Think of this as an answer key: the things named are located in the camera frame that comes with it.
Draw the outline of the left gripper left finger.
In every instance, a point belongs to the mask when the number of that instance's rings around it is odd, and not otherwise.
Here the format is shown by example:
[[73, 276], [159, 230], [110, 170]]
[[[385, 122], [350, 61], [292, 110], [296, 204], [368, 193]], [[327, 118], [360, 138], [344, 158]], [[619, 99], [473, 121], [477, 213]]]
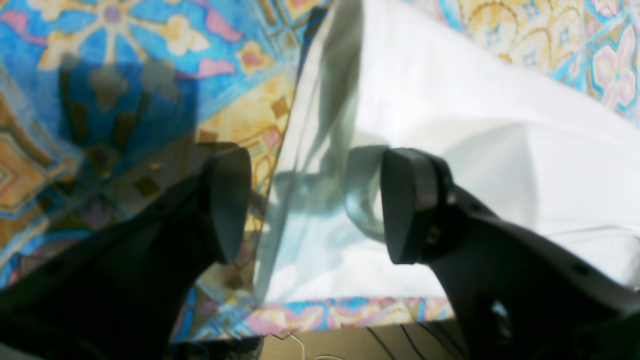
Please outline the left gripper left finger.
[[238, 257], [251, 184], [249, 151], [231, 146], [29, 272], [1, 292], [1, 344], [39, 360], [160, 360], [199, 276]]

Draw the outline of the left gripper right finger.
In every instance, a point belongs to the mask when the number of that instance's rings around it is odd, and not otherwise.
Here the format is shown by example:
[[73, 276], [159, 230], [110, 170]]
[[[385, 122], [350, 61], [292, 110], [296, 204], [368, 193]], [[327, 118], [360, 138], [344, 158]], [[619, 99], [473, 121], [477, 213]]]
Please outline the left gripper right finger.
[[440, 157], [382, 153], [391, 262], [429, 267], [469, 360], [637, 360], [639, 295], [552, 241], [498, 217]]

